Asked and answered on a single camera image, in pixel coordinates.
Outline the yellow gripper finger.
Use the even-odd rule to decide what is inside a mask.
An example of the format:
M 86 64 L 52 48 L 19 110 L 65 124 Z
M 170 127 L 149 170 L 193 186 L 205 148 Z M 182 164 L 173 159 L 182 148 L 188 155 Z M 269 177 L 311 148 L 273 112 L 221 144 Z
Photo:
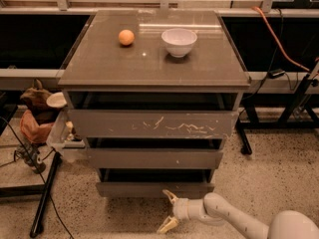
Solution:
M 172 216 L 168 216 L 162 225 L 157 230 L 158 234 L 165 234 L 169 230 L 175 228 L 178 225 L 178 219 Z
M 169 190 L 164 189 L 162 193 L 167 196 L 169 202 L 172 205 L 175 205 L 175 203 L 178 201 L 178 197 L 174 193 L 170 192 Z

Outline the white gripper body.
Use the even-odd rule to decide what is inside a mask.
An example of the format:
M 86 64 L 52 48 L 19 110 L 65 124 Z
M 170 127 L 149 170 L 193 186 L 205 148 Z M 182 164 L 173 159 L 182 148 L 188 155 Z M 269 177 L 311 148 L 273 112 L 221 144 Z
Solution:
M 201 220 L 205 216 L 203 200 L 179 198 L 172 206 L 172 213 L 178 220 Z

